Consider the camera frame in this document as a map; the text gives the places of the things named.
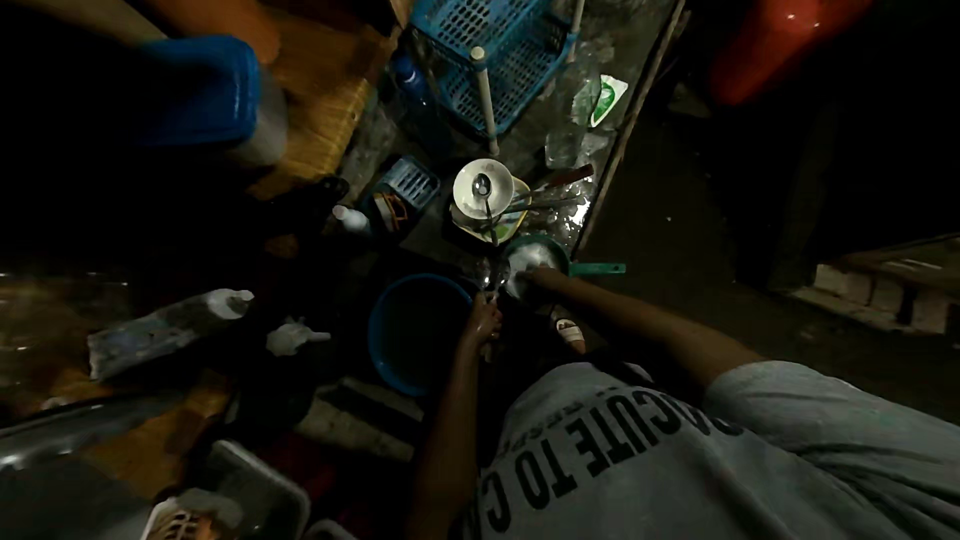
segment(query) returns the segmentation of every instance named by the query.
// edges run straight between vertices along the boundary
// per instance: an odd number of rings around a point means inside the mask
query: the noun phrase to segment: bucket
[[[440,388],[472,299],[456,282],[416,274],[392,283],[373,306],[367,346],[377,373],[408,396]]]

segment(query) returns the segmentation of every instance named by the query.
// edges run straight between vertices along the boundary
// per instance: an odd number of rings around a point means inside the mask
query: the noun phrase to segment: gray t-shirt
[[[467,538],[960,538],[960,428],[799,364],[706,413],[587,363],[507,413]]]

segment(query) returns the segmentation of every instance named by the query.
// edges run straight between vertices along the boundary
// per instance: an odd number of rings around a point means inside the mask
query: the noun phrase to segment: white bottle
[[[103,380],[221,331],[247,313],[253,293],[216,289],[86,338],[90,378]]]
[[[370,235],[370,220],[360,210],[351,210],[337,205],[333,207],[333,217],[340,220],[349,233]]]
[[[267,350],[274,356],[293,356],[300,345],[307,341],[326,341],[330,334],[312,331],[303,324],[303,319],[294,321],[287,317],[286,324],[267,334]]]

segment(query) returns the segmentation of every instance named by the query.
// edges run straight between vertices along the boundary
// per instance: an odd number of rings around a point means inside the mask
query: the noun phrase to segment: foot
[[[557,333],[571,349],[580,355],[587,352],[587,341],[584,340],[584,333],[577,326],[577,323],[570,319],[557,319],[554,328],[557,329]]]

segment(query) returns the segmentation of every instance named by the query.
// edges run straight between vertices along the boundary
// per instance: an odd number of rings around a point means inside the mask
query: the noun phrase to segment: plate
[[[514,198],[514,176],[497,160],[473,160],[464,165],[453,181],[453,202],[471,219],[487,219],[484,200],[473,195],[473,180],[480,173],[490,177],[491,193],[488,198],[492,217],[500,215]]]
[[[530,187],[527,186],[523,180],[514,177],[514,196],[516,197],[521,193],[524,194],[522,200],[530,204],[530,201],[533,199],[530,195]],[[527,211],[528,210],[522,210],[519,212],[505,213],[500,217],[500,221],[496,223],[496,239],[498,243],[503,244],[514,237],[516,230],[519,229],[520,224],[523,223],[523,218],[527,216]],[[453,204],[450,205],[450,215],[453,217],[453,224],[462,231],[474,238],[479,238],[490,244],[493,243],[493,239],[490,237],[490,229],[486,227],[486,215],[484,215],[484,219],[482,220],[470,219]]]

